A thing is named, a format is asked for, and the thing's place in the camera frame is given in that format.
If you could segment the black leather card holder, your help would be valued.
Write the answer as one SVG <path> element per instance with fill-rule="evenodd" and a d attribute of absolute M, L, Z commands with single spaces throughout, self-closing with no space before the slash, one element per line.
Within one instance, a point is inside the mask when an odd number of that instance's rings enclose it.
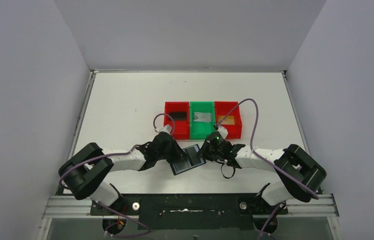
<path fill-rule="evenodd" d="M 190 148 L 190 147 L 194 147 L 196 149 L 197 154 L 198 154 L 198 156 L 200 157 L 200 160 L 201 160 L 201 163 L 199 165 L 191 166 L 190 161 L 189 161 L 189 156 L 186 153 L 186 149 Z M 197 168 L 199 166 L 204 165 L 206 163 L 206 161 L 199 155 L 199 150 L 200 150 L 200 148 L 199 148 L 198 144 L 191 145 L 189 147 L 184 148 L 183 151 L 186 153 L 186 156 L 182 156 L 181 159 L 178 159 L 175 162 L 170 163 L 173 175 L 176 176 L 176 175 L 179 175 L 179 174 L 184 173 L 186 171 L 189 171 L 189 170 L 192 170 L 194 168 Z"/>

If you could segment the green bin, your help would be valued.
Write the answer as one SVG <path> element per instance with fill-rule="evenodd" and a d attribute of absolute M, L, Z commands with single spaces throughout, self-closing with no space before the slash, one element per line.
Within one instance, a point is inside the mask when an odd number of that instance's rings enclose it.
<path fill-rule="evenodd" d="M 190 139 L 191 140 L 203 140 L 207 135 L 214 131 L 215 120 L 215 109 L 212 101 L 191 101 L 190 105 Z M 193 112 L 211 113 L 212 121 L 206 122 L 194 122 Z"/>

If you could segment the red bin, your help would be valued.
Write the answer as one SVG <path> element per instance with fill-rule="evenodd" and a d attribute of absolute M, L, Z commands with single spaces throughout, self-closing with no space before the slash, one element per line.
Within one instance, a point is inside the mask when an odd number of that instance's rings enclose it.
<path fill-rule="evenodd" d="M 214 107 L 215 107 L 215 117 L 216 117 L 216 123 L 218 123 L 218 115 L 232 115 L 235 117 L 236 124 L 235 125 L 221 125 L 223 126 L 227 131 L 227 139 L 240 139 L 242 136 L 242 119 L 240 114 L 240 108 L 235 108 L 230 114 L 228 114 L 236 105 L 238 102 L 236 101 L 215 101 Z"/>
<path fill-rule="evenodd" d="M 173 136 L 177 140 L 188 140 L 190 138 L 190 105 L 186 101 L 167 101 L 165 102 L 164 112 L 187 112 L 186 121 L 175 121 L 173 126 L 172 120 L 168 117 L 164 117 L 164 125 L 171 125 L 174 129 Z"/>

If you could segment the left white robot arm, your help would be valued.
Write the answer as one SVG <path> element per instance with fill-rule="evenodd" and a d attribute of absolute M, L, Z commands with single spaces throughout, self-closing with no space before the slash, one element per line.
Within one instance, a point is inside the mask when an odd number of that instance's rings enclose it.
<path fill-rule="evenodd" d="M 160 160 L 172 164 L 188 157 L 175 138 L 164 131 L 152 141 L 136 144 L 126 152 L 106 153 L 97 143 L 91 142 L 60 167 L 58 183 L 70 190 L 77 200 L 90 198 L 109 207 L 120 198 L 116 188 L 104 181 L 110 172 L 140 172 L 154 167 Z"/>

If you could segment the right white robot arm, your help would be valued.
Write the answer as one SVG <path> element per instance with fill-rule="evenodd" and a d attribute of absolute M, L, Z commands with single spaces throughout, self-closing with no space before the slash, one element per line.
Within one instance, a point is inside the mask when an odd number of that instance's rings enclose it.
<path fill-rule="evenodd" d="M 326 170 L 296 144 L 281 149 L 252 148 L 232 144 L 215 131 L 206 137 L 198 154 L 234 169 L 276 173 L 278 180 L 266 184 L 257 194 L 270 206 L 291 199 L 304 203 L 319 199 L 317 190 L 327 176 Z"/>

